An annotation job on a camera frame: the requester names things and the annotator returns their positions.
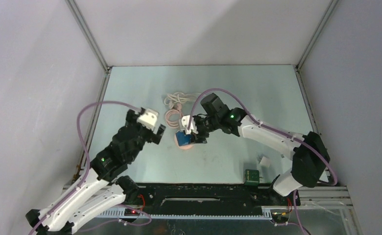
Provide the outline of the green cube plug adapter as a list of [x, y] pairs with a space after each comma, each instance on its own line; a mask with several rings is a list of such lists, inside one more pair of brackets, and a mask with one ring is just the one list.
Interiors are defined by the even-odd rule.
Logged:
[[258, 186], [261, 178], [259, 170], [246, 169], [243, 175], [243, 184], [245, 186]]

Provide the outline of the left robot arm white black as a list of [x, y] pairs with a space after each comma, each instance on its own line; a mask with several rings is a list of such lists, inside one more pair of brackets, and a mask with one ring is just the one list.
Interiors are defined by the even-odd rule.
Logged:
[[26, 219], [37, 235], [72, 235], [87, 222], [113, 206], [136, 202], [139, 187], [122, 173], [133, 163], [146, 143], [159, 144], [165, 126], [154, 132], [158, 112], [129, 110], [125, 125], [111, 142], [90, 161], [80, 177], [45, 209], [31, 209]]

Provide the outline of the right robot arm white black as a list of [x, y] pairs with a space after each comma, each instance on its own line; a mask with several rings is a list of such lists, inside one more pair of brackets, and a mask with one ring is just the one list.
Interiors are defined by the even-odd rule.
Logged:
[[214, 93], [201, 102], [205, 113], [179, 119], [180, 129], [190, 137], [191, 144], [206, 143], [211, 132], [250, 139], [264, 144], [292, 161], [291, 169], [280, 174], [268, 191], [271, 203], [280, 205], [300, 187], [313, 188], [330, 161], [327, 149], [318, 133], [306, 135], [278, 129], [249, 114], [244, 106], [229, 109]]

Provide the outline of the pink round power socket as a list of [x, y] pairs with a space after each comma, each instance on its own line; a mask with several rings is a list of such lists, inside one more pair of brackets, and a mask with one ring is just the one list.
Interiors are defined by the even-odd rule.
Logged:
[[181, 150], [189, 150], [189, 149], [193, 148], [193, 144], [180, 146], [176, 136], [174, 136], [174, 142], [175, 142], [176, 146]]

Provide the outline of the blue cube plug adapter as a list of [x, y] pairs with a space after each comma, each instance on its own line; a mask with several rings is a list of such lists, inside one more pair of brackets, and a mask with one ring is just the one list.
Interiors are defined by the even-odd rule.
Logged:
[[177, 141], [178, 146], [187, 146], [191, 144], [191, 134], [186, 134], [185, 132], [178, 131], [175, 133], [175, 139]]

